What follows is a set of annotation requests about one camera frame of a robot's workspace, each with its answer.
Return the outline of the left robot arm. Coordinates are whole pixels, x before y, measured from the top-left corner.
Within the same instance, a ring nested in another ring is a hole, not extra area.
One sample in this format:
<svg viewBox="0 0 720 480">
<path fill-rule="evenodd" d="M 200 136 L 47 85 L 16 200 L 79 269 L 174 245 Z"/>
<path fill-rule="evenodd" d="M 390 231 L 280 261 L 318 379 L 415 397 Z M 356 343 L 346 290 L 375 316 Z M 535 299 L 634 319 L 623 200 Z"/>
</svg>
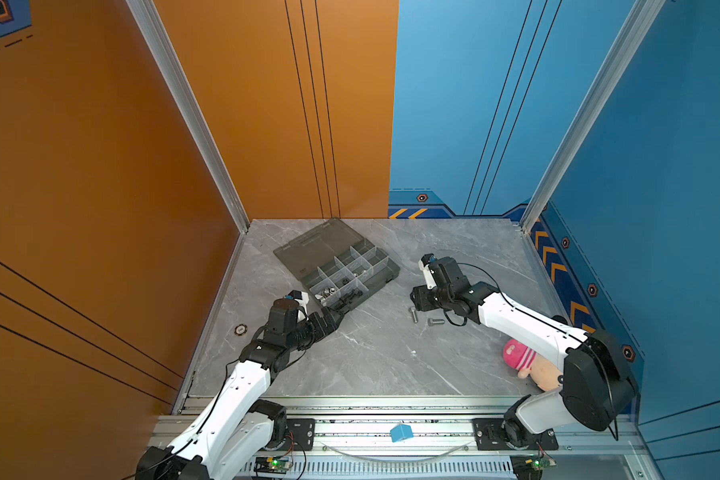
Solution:
<svg viewBox="0 0 720 480">
<path fill-rule="evenodd" d="M 278 374 L 341 325 L 345 313 L 329 307 L 309 313 L 308 294 L 275 300 L 208 406 L 164 448 L 150 447 L 131 479 L 232 479 L 259 450 L 275 448 L 287 432 L 286 408 L 262 398 Z"/>
</svg>

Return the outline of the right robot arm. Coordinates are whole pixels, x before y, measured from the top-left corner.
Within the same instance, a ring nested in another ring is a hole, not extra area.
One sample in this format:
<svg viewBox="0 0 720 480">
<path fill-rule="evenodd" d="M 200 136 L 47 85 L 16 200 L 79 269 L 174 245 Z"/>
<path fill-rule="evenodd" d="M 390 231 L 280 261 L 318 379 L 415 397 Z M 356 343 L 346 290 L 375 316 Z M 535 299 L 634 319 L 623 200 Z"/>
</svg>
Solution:
<svg viewBox="0 0 720 480">
<path fill-rule="evenodd" d="M 504 414 L 505 442 L 533 446 L 554 428 L 578 423 L 619 436 L 617 418 L 639 394 L 639 385 L 617 339 L 605 330 L 588 332 L 547 317 L 510 298 L 496 280 L 471 283 L 463 263 L 424 255 L 425 282 L 411 292 L 416 310 L 440 310 L 508 335 L 504 349 L 520 376 L 541 393 L 526 395 Z"/>
</svg>

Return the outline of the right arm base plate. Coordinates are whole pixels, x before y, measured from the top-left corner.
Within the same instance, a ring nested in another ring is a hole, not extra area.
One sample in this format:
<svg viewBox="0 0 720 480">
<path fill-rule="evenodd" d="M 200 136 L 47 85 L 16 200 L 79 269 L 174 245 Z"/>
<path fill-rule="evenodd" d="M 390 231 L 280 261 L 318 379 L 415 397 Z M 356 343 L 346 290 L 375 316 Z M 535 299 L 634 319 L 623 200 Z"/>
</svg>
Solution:
<svg viewBox="0 0 720 480">
<path fill-rule="evenodd" d="M 552 429 L 532 434 L 516 421 L 500 418 L 476 418 L 472 420 L 473 434 L 480 451 L 559 449 L 557 436 Z"/>
</svg>

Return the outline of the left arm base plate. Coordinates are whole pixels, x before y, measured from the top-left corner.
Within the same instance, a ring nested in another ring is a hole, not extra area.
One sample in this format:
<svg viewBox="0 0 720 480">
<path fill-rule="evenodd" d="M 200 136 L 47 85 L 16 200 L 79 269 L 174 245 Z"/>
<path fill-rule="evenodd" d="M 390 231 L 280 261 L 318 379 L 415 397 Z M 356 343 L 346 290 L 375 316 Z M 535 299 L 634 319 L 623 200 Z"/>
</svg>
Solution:
<svg viewBox="0 0 720 480">
<path fill-rule="evenodd" d="M 311 451 L 315 439 L 315 420 L 312 418 L 286 418 L 276 420 L 270 441 L 264 447 L 267 451 L 290 451 L 296 448 Z"/>
</svg>

